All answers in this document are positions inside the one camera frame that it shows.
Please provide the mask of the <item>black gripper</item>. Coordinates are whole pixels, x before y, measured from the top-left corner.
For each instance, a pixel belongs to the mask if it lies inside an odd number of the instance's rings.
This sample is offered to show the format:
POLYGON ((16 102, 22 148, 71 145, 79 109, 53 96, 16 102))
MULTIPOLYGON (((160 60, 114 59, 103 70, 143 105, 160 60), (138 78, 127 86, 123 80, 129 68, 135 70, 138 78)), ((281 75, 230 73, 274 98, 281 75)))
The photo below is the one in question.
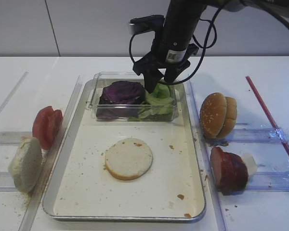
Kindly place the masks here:
POLYGON ((179 63, 168 63, 159 60, 152 52, 149 52, 134 62, 132 69, 137 75, 144 76, 144 88, 148 93, 152 93, 162 78, 166 83, 173 83, 190 66, 188 61, 190 56, 191 52, 187 51, 179 63))

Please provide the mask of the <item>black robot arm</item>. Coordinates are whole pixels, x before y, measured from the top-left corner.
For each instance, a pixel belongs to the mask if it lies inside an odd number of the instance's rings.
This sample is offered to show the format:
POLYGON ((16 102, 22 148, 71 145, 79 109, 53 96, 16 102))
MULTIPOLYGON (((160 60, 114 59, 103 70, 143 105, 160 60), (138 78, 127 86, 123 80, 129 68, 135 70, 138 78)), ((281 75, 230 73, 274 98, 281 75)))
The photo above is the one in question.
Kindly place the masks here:
POLYGON ((261 9, 289 30, 289 0, 172 0, 166 16, 150 15, 130 20, 132 36, 153 31, 155 37, 151 50, 143 58, 133 62, 133 71, 143 75, 144 87, 152 93, 158 83, 177 85, 176 78, 190 66, 188 58, 202 49, 204 58, 210 32, 219 12, 223 9, 238 12, 246 6, 261 9), (207 6, 217 11, 209 20, 209 28, 202 46, 190 41, 207 6))

